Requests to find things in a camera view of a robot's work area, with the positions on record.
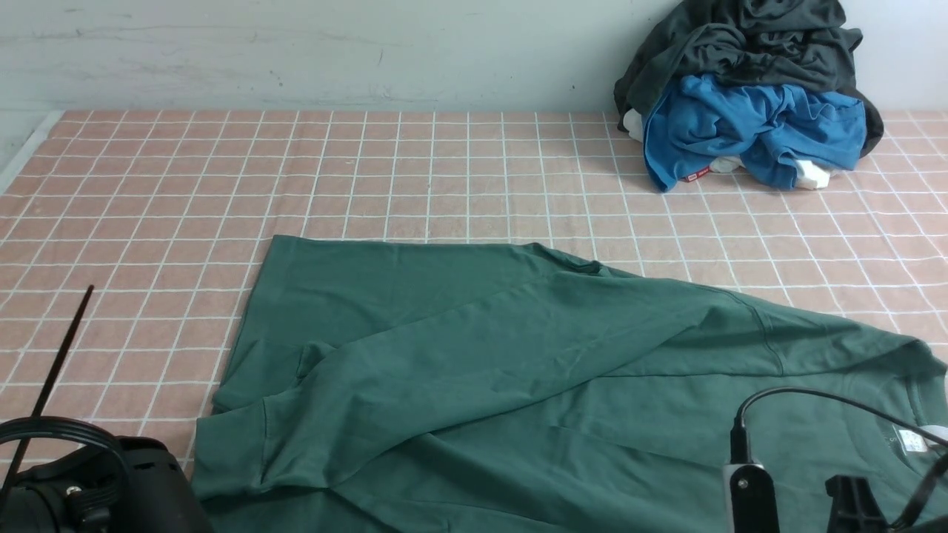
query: clothing label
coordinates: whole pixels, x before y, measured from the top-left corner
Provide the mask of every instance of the clothing label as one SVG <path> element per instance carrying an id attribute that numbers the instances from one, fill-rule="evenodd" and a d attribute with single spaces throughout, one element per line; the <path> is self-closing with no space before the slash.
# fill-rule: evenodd
<path id="1" fill-rule="evenodd" d="M 899 430 L 899 439 L 902 440 L 902 449 L 905 452 L 925 453 L 928 451 L 925 439 L 917 433 L 909 430 Z"/>
<path id="2" fill-rule="evenodd" d="M 688 183 L 691 183 L 692 181 L 697 180 L 699 177 L 706 175 L 709 172 L 711 172 L 711 167 L 704 167 L 703 169 L 697 171 L 694 174 L 689 174 L 683 177 L 680 181 L 687 181 Z"/>

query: red tag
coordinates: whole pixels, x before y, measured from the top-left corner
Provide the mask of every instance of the red tag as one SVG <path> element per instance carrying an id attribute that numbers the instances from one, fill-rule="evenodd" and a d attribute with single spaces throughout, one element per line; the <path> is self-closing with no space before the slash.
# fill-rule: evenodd
<path id="1" fill-rule="evenodd" d="M 697 171 L 694 174 L 689 174 L 683 177 L 680 181 L 687 181 L 688 183 L 691 183 L 692 181 L 697 180 L 699 177 L 706 175 L 709 172 L 711 172 L 711 167 L 704 167 L 703 169 Z"/>

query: pile of clothes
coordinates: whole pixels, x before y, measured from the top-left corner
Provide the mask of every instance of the pile of clothes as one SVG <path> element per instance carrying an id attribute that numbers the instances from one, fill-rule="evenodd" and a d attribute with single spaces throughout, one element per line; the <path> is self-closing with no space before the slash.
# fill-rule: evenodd
<path id="1" fill-rule="evenodd" d="M 641 140 L 662 192 L 747 168 L 778 189 L 826 187 L 879 143 L 856 89 L 838 0 L 684 0 L 615 84 L 619 129 Z"/>

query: black device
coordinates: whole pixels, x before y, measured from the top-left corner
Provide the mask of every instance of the black device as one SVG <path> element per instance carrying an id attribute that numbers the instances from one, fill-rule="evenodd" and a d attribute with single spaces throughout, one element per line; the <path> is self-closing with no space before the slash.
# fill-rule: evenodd
<path id="1" fill-rule="evenodd" d="M 85 291 L 31 416 L 0 424 L 0 444 L 20 441 L 0 488 L 0 533 L 212 533 L 184 472 L 164 444 L 116 437 L 79 420 L 43 416 L 93 289 L 90 285 Z M 85 446 L 18 472 L 31 438 Z"/>
<path id="2" fill-rule="evenodd" d="M 754 461 L 744 415 L 754 402 L 769 395 L 795 393 L 833 399 L 875 414 L 897 426 L 915 432 L 943 447 L 948 441 L 846 397 L 801 387 L 775 387 L 751 395 L 738 408 L 731 429 L 731 461 L 724 467 L 724 497 L 731 533 L 780 533 L 774 480 L 763 465 Z M 915 525 L 939 480 L 948 471 L 948 453 L 944 453 L 919 483 L 899 518 L 890 523 L 876 504 L 869 481 L 863 477 L 835 475 L 826 482 L 832 508 L 827 533 L 946 533 L 948 515 Z"/>

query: pink grid mat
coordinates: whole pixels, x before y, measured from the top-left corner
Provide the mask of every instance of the pink grid mat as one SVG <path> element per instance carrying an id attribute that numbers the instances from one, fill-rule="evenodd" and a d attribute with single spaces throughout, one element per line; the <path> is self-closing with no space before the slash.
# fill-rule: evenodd
<path id="1" fill-rule="evenodd" d="M 890 137 L 820 193 L 738 174 L 666 195 L 615 119 L 68 112 L 0 196 L 0 420 L 28 413 L 96 284 L 47 412 L 155 436 L 189 463 L 274 233 L 537 241 L 915 335 L 948 359 L 948 115 L 887 114 Z M 27 464 L 67 450 L 35 441 Z"/>

